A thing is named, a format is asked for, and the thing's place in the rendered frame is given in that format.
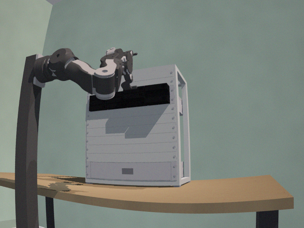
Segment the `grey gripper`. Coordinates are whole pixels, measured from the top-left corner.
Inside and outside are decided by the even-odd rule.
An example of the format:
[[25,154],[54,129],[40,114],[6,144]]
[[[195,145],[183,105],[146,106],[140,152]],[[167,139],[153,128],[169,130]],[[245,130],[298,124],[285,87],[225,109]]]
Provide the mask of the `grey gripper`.
[[126,56],[126,62],[123,63],[124,66],[124,71],[122,75],[125,78],[125,82],[121,84],[121,87],[124,90],[132,90],[132,89],[137,89],[137,86],[130,86],[130,83],[133,81],[133,76],[132,76],[132,70],[133,70],[133,56],[137,55],[138,53],[133,53],[132,50],[124,52],[124,56]]

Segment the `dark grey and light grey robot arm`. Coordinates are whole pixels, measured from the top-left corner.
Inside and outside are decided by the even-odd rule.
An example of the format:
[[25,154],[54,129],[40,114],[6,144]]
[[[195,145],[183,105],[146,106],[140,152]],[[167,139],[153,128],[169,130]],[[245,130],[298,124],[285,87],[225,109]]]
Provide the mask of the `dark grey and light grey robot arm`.
[[106,51],[100,61],[100,68],[93,69],[79,60],[69,48],[58,49],[50,56],[36,54],[33,84],[44,88],[46,82],[55,79],[71,80],[98,99],[111,99],[119,90],[126,56],[121,48],[113,47]]

